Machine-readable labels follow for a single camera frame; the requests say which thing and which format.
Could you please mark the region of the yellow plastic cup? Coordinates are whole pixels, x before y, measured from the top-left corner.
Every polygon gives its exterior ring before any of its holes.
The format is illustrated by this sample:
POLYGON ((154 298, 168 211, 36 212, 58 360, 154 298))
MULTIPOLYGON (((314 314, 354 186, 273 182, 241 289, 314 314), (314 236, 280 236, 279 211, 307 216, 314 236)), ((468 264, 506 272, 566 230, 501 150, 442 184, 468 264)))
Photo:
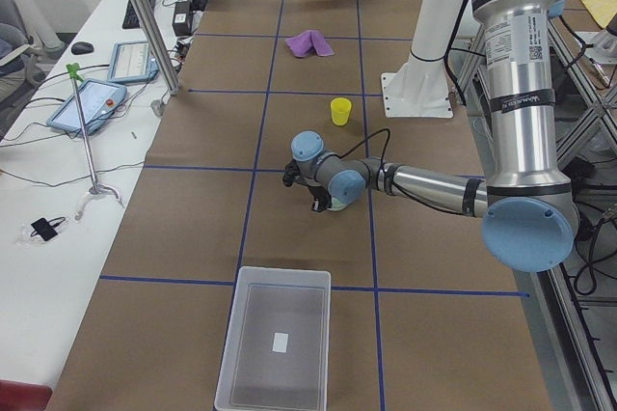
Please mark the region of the yellow plastic cup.
POLYGON ((331 120, 336 126, 344 126, 348 123, 353 108, 352 101, 347 97, 335 97, 330 102, 331 120))

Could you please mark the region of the purple cloth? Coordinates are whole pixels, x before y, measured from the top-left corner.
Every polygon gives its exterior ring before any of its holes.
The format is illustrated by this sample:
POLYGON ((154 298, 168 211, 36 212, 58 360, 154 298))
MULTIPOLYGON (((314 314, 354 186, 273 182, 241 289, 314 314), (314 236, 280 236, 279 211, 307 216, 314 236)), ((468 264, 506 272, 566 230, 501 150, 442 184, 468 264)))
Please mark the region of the purple cloth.
POLYGON ((296 58, 305 58, 311 54, 319 57, 335 55, 325 36, 317 30, 306 30, 299 35, 287 38, 285 44, 296 58))

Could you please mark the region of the metal grabber stick green tip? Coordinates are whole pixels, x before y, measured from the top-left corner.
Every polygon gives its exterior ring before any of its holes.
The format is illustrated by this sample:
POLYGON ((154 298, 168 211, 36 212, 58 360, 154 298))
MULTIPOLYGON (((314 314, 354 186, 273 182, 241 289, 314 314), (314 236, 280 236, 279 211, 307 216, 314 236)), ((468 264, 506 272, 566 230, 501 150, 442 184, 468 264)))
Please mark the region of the metal grabber stick green tip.
POLYGON ((78 64, 67 64, 67 73, 68 73, 68 77, 71 81, 71 85, 73 89, 74 103, 75 103, 75 107, 77 111, 83 146, 84 146, 85 153, 86 153, 86 160, 87 160, 87 164, 89 168, 89 177, 90 177, 92 185, 90 189, 88 190, 88 192, 78 202, 77 209, 74 214, 74 220, 76 222, 80 221, 83 218, 86 205, 88 204, 88 202, 91 202, 96 199, 101 199, 105 195, 113 196, 115 200, 118 202, 118 204, 120 206, 123 206, 123 201, 122 201, 120 190, 112 185, 108 185, 108 184, 104 184, 100 182, 97 171, 95 169, 94 157, 93 157, 93 152, 91 148, 90 138, 89 138, 85 115, 84 115, 84 111, 83 111, 83 107, 81 103, 81 96, 79 95, 79 90, 78 90, 78 85, 77 85, 78 81, 82 81, 82 78, 78 74, 79 69, 80 68, 78 64))

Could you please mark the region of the mint green bowl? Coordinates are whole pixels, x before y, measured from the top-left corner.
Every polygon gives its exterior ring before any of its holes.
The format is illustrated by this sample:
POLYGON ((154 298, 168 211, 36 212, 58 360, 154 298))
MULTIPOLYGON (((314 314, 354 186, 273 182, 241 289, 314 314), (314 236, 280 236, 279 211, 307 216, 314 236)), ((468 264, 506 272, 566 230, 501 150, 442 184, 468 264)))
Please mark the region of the mint green bowl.
POLYGON ((347 207, 347 204, 342 203, 337 198, 331 197, 331 204, 328 207, 329 211, 341 211, 347 207))

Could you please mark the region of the clear plastic storage box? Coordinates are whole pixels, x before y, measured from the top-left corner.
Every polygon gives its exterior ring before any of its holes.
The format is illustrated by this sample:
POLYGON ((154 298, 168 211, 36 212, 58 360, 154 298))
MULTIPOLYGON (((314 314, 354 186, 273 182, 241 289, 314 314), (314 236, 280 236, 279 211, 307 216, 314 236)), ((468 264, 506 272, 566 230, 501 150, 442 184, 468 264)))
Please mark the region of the clear plastic storage box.
POLYGON ((330 308, 327 271, 241 267, 215 409, 326 409, 330 308))

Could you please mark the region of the far teach pendant tablet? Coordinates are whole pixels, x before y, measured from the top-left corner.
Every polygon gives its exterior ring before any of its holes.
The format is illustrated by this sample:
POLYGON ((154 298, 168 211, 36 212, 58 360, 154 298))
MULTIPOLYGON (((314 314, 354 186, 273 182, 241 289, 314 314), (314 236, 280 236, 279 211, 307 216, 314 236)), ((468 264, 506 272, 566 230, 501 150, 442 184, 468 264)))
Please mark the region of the far teach pendant tablet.
POLYGON ((159 67, 147 41, 117 42, 112 50, 107 80, 119 84, 147 82, 159 67))

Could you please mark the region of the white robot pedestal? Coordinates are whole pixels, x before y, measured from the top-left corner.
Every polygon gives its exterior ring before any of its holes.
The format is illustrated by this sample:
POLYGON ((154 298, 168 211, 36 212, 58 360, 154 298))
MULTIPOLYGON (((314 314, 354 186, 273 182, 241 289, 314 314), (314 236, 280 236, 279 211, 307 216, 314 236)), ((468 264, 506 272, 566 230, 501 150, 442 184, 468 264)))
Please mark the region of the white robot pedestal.
POLYGON ((409 58, 381 75, 388 118, 453 117, 445 64, 469 0, 422 0, 409 58))

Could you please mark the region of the black computer mouse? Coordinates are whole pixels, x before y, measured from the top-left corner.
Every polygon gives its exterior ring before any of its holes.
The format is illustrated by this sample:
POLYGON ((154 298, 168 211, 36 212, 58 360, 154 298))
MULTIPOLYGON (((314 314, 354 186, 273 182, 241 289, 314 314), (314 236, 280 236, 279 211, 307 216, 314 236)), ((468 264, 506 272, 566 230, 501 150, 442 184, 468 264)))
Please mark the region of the black computer mouse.
POLYGON ((71 46, 70 52, 73 55, 90 54, 94 52, 94 45, 87 41, 77 41, 71 46))

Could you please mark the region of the black power adapter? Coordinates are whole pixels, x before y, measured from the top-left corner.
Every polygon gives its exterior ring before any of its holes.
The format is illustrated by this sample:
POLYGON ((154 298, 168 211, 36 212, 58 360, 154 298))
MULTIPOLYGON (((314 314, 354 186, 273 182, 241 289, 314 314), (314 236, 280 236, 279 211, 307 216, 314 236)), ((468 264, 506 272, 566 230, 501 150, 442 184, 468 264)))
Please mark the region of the black power adapter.
POLYGON ((193 16, 191 3, 178 1, 174 4, 172 28, 177 37, 191 36, 193 32, 193 16))

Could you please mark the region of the near teach pendant tablet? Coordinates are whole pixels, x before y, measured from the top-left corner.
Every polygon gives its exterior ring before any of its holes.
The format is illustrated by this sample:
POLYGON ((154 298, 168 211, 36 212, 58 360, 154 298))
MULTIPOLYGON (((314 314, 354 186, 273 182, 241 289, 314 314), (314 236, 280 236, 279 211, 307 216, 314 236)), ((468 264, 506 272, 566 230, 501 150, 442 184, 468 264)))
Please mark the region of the near teach pendant tablet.
MULTIPOLYGON (((127 96, 125 86, 95 79, 86 79, 79 85, 78 90, 88 134, 100 129, 124 103, 127 96)), ((75 97, 67 98, 48 118, 46 125, 80 135, 81 124, 75 97)))

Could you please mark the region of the teach pendant tablet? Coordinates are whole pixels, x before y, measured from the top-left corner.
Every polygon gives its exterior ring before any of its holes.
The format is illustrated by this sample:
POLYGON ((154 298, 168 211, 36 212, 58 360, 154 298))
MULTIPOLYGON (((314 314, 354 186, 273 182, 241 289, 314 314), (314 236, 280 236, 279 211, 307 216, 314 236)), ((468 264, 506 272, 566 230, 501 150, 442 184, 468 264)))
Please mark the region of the teach pendant tablet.
POLYGON ((119 84, 147 82, 159 67, 147 41, 117 42, 112 50, 107 80, 119 84))
MULTIPOLYGON (((88 134, 100 129, 124 103, 127 96, 125 86, 95 79, 86 79, 79 85, 78 90, 88 134)), ((80 135, 81 124, 75 97, 67 98, 48 118, 46 125, 80 135)))

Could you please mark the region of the aluminium frame post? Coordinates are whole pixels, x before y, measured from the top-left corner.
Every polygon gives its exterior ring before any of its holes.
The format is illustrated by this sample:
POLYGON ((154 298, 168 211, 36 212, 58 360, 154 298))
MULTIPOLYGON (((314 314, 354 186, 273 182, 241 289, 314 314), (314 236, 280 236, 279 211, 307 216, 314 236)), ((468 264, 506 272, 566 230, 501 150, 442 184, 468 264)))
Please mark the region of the aluminium frame post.
POLYGON ((129 1, 134 7, 139 18, 142 30, 144 31, 149 43, 150 51, 163 75, 168 91, 171 96, 175 96, 180 88, 179 79, 173 65, 171 64, 167 47, 156 22, 152 7, 149 5, 148 0, 129 1))

